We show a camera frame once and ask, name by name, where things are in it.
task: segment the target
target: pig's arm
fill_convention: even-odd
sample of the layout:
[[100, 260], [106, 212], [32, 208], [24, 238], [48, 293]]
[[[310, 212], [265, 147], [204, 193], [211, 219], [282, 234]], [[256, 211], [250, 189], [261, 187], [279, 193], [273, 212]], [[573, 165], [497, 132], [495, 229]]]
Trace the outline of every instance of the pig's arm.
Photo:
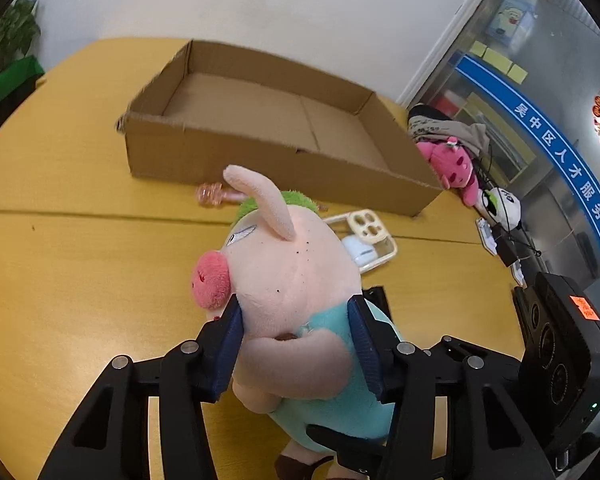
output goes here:
[[234, 394], [243, 403], [244, 407], [253, 413], [271, 413], [276, 410], [280, 401], [280, 397], [273, 394], [263, 392], [259, 388], [250, 388], [243, 386], [238, 381], [234, 380]]
[[349, 382], [352, 357], [330, 330], [298, 339], [245, 341], [234, 371], [241, 386], [289, 399], [331, 399]]

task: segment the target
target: green fuzzy hat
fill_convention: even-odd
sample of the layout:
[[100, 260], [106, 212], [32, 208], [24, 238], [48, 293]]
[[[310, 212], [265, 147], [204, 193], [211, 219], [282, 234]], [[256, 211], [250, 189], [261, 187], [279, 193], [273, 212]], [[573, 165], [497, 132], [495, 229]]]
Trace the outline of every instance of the green fuzzy hat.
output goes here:
[[[280, 191], [280, 194], [282, 195], [282, 198], [285, 199], [285, 203], [287, 205], [299, 205], [318, 214], [317, 204], [299, 191]], [[258, 204], [256, 204], [254, 198], [248, 198], [242, 202], [238, 208], [238, 213], [235, 216], [232, 227], [236, 225], [245, 215], [248, 215], [251, 211], [256, 211], [257, 208]]]

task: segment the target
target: orange price label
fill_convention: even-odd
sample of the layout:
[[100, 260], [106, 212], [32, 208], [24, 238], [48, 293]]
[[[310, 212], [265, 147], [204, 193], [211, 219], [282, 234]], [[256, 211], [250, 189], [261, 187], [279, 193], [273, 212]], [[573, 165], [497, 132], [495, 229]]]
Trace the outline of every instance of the orange price label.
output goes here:
[[592, 309], [591, 305], [589, 304], [589, 301], [585, 300], [585, 298], [581, 298], [580, 296], [570, 296], [570, 298], [573, 300], [573, 303], [576, 304], [578, 310], [585, 319], [600, 321], [598, 314], [596, 314], [595, 311]]

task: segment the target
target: black speaker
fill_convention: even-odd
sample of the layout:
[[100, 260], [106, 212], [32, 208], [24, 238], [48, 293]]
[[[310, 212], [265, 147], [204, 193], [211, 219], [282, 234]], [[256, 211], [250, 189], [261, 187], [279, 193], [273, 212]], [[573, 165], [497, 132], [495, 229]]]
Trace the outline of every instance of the black speaker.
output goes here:
[[600, 409], [600, 317], [570, 278], [539, 272], [514, 292], [525, 335], [518, 403], [548, 456], [577, 443]]

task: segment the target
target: plush toy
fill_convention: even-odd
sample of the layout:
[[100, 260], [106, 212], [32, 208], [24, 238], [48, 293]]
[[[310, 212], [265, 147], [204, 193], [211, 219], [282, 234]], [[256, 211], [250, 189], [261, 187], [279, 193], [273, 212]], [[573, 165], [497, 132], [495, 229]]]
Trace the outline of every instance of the plush toy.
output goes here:
[[480, 190], [475, 208], [490, 226], [501, 224], [507, 231], [511, 231], [520, 225], [520, 200], [505, 189], [494, 187]]
[[416, 143], [416, 146], [438, 174], [445, 189], [459, 188], [464, 204], [473, 207], [478, 200], [478, 180], [471, 157], [459, 146], [458, 140], [448, 137], [446, 142], [425, 141]]
[[[193, 295], [213, 319], [236, 294], [244, 339], [234, 393], [291, 437], [275, 463], [278, 478], [310, 479], [334, 452], [307, 437], [308, 424], [373, 440], [389, 432], [394, 407], [369, 392], [347, 318], [347, 301], [362, 293], [360, 272], [307, 197], [239, 166], [224, 179], [251, 198], [222, 248], [200, 258]], [[333, 463], [327, 478], [366, 477]]]

